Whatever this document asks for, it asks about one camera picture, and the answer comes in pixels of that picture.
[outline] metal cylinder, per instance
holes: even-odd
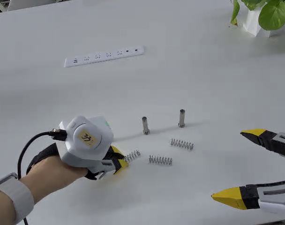
[[[142,126],[143,126],[143,134],[148,135],[150,133],[150,130],[148,128],[148,121],[147,117],[142,117]]]
[[[184,109],[181,109],[181,110],[180,110],[179,123],[178,123],[178,126],[179,126],[180,128],[185,127],[184,118],[185,118],[185,110],[184,110]]]

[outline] forearm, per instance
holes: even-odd
[[[48,179],[37,174],[29,174],[20,179],[32,193],[34,202],[37,203],[52,192],[53,185]],[[15,207],[11,199],[0,191],[0,225],[12,225],[15,222]]]
[[[29,188],[34,202],[38,203],[50,193],[66,187],[86,174],[87,169],[73,168],[63,163],[59,157],[53,156],[35,165],[20,182]],[[15,219],[13,202],[0,191],[0,225],[12,225]]]
[[[0,225],[11,225],[15,221],[15,207],[11,199],[0,191]]]

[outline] wrist strap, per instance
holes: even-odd
[[[10,178],[0,184],[0,191],[5,193],[13,202],[18,224],[22,219],[31,213],[34,208],[34,199],[29,188],[15,178]]]
[[[56,143],[49,145],[48,147],[46,147],[44,150],[42,150],[38,155],[36,155],[32,159],[32,161],[30,162],[30,164],[27,168],[26,174],[28,174],[30,172],[31,168],[35,164],[39,163],[41,160],[48,158],[50,156],[59,156],[59,152],[58,152]],[[98,173],[92,173],[90,170],[88,170],[87,175],[85,177],[87,179],[90,179],[90,180],[96,180],[97,175],[98,175]]]

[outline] spring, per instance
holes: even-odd
[[[171,139],[170,145],[178,146],[178,147],[189,149],[189,150],[193,150],[194,148],[194,143],[186,142],[186,141],[174,139],[174,138]]]
[[[149,156],[149,162],[155,164],[172,165],[173,159],[163,156]]]
[[[139,152],[138,149],[136,149],[136,150],[132,151],[131,153],[129,153],[128,155],[126,155],[124,157],[124,160],[129,163],[129,162],[133,161],[134,159],[136,159],[137,157],[139,157],[140,155],[141,155],[141,153]]]

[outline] white power strip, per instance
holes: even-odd
[[[90,64],[95,62],[102,62],[107,60],[115,60],[125,57],[131,57],[135,55],[143,55],[143,46],[118,49],[108,52],[95,52],[83,56],[75,56],[73,58],[66,58],[64,67],[75,67],[84,64]]]

